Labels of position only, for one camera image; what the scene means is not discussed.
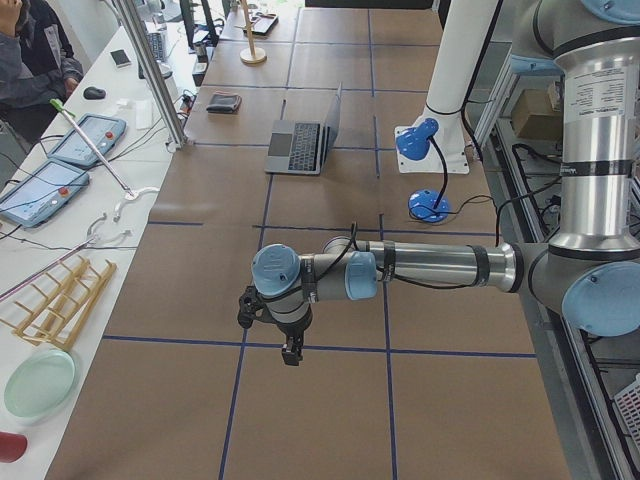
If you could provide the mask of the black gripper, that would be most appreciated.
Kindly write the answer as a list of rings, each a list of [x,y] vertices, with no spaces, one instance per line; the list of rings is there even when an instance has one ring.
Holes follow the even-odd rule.
[[[277,328],[285,335],[281,355],[286,365],[299,365],[303,360],[302,348],[304,332],[309,327],[308,319],[300,319],[292,323],[277,322]]]

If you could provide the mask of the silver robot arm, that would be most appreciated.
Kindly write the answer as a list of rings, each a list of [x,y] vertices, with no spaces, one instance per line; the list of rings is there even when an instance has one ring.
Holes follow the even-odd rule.
[[[597,336],[639,326],[639,243],[628,224],[639,5],[635,1],[524,1],[515,49],[555,63],[564,74],[561,213],[547,243],[493,248],[394,241],[329,241],[319,254],[282,244],[261,249],[239,301],[239,324],[260,321],[285,336],[288,365],[302,358],[311,306],[373,297],[393,280],[451,290],[528,290],[570,325]]]

